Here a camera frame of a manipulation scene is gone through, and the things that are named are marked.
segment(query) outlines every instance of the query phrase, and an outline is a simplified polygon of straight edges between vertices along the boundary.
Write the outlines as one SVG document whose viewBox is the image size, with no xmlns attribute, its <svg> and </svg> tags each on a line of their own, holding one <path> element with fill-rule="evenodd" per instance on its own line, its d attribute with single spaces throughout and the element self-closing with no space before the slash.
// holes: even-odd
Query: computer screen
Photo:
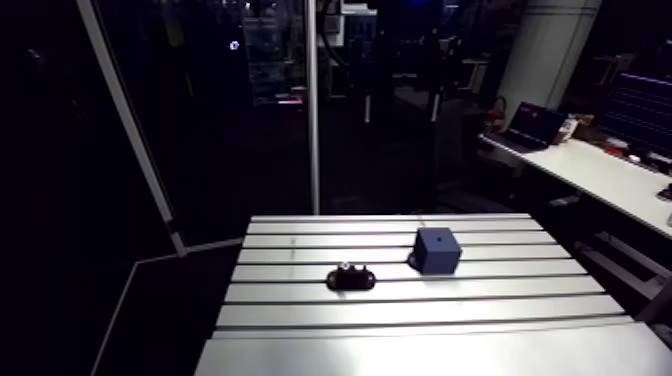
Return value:
<svg viewBox="0 0 672 376">
<path fill-rule="evenodd" d="M 523 102 L 513 116 L 509 131 L 550 144 L 565 120 L 565 114 Z"/>
<path fill-rule="evenodd" d="M 613 137 L 672 156 L 672 83 L 619 75 L 596 122 Z"/>
</svg>

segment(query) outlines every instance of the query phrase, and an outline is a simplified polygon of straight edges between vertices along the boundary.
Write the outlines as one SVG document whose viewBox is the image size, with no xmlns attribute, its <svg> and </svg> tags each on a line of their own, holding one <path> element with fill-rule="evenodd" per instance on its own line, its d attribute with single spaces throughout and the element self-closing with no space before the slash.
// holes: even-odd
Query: laptop screen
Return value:
<svg viewBox="0 0 672 376">
<path fill-rule="evenodd" d="M 516 135 L 548 145 L 553 141 L 553 137 L 558 133 L 565 118 L 565 114 L 561 112 L 522 102 L 508 130 Z"/>
</svg>

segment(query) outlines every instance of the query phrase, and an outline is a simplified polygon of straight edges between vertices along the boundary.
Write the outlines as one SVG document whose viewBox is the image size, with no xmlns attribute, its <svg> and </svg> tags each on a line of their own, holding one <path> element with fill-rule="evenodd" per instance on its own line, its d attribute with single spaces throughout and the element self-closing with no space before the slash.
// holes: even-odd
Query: monitor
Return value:
<svg viewBox="0 0 672 376">
<path fill-rule="evenodd" d="M 620 74 L 596 122 L 631 147 L 672 156 L 672 83 Z"/>
</svg>

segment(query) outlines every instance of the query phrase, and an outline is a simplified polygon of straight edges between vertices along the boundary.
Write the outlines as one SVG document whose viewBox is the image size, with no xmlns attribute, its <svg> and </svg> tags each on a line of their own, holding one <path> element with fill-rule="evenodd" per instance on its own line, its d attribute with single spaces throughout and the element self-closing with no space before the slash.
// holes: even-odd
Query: floor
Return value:
<svg viewBox="0 0 672 376">
<path fill-rule="evenodd" d="M 192 375 L 239 248 L 138 265 L 97 376 Z"/>
</svg>

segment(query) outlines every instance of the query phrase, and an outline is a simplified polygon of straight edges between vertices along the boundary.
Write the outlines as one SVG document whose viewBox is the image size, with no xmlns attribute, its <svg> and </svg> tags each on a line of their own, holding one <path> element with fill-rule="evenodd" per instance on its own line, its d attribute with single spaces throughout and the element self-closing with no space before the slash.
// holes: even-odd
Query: metal pole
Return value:
<svg viewBox="0 0 672 376">
<path fill-rule="evenodd" d="M 308 143 L 310 146 L 310 192 L 313 214 L 320 214 L 320 145 L 317 129 L 317 35 L 316 0 L 305 0 L 306 80 L 308 84 Z"/>
<path fill-rule="evenodd" d="M 133 152 L 135 153 L 136 158 L 138 158 L 138 163 L 140 164 L 142 174 L 147 181 L 147 185 L 149 185 L 149 190 L 154 197 L 154 202 L 159 208 L 161 218 L 163 219 L 164 223 L 168 224 L 171 220 L 173 220 L 173 213 L 168 204 L 168 200 L 163 193 L 161 183 L 159 182 L 159 177 L 157 176 L 156 171 L 154 170 L 154 165 L 149 158 L 149 153 L 145 148 L 145 144 L 142 142 L 138 125 L 136 124 L 135 118 L 133 117 L 131 107 L 126 100 L 124 90 L 121 87 L 121 82 L 119 81 L 119 76 L 117 75 L 117 71 L 114 68 L 114 63 L 112 62 L 112 57 L 110 56 L 108 46 L 105 43 L 105 38 L 103 37 L 100 23 L 98 22 L 96 12 L 93 9 L 92 0 L 77 0 L 77 6 L 79 8 L 79 12 L 82 15 L 82 19 L 84 20 L 86 32 L 89 34 L 89 39 L 91 39 L 91 44 L 93 45 L 93 50 L 96 53 L 98 64 L 100 64 L 100 69 L 102 70 L 103 76 L 105 77 L 105 83 L 110 90 L 112 100 L 114 101 L 114 105 L 117 108 L 117 113 L 119 113 L 121 123 L 123 124 L 124 129 L 126 130 L 126 135 L 131 142 Z M 173 245 L 175 246 L 177 253 L 180 256 L 185 256 L 187 253 L 180 234 L 177 232 L 170 233 L 170 239 L 173 241 Z"/>
</svg>

